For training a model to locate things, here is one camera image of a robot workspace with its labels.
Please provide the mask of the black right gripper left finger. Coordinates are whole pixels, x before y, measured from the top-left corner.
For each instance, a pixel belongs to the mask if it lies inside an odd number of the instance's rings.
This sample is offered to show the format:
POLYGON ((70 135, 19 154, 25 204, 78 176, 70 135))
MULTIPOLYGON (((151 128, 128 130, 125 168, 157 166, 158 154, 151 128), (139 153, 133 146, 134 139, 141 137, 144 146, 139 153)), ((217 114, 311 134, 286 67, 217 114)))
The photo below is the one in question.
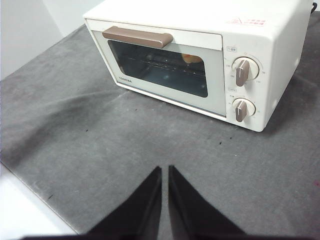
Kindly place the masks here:
POLYGON ((101 237, 156 237, 162 209, 162 169, 155 167, 136 190, 88 233, 101 237))

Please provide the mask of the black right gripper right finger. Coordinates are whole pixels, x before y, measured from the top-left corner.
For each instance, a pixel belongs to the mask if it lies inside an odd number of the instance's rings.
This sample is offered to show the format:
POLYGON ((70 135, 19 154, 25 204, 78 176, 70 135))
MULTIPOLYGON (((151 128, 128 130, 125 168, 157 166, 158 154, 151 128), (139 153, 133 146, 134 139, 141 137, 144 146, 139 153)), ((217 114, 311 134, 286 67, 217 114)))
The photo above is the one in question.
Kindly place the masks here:
POLYGON ((244 231, 206 201, 174 165, 168 167, 168 207, 175 237, 244 235, 244 231))

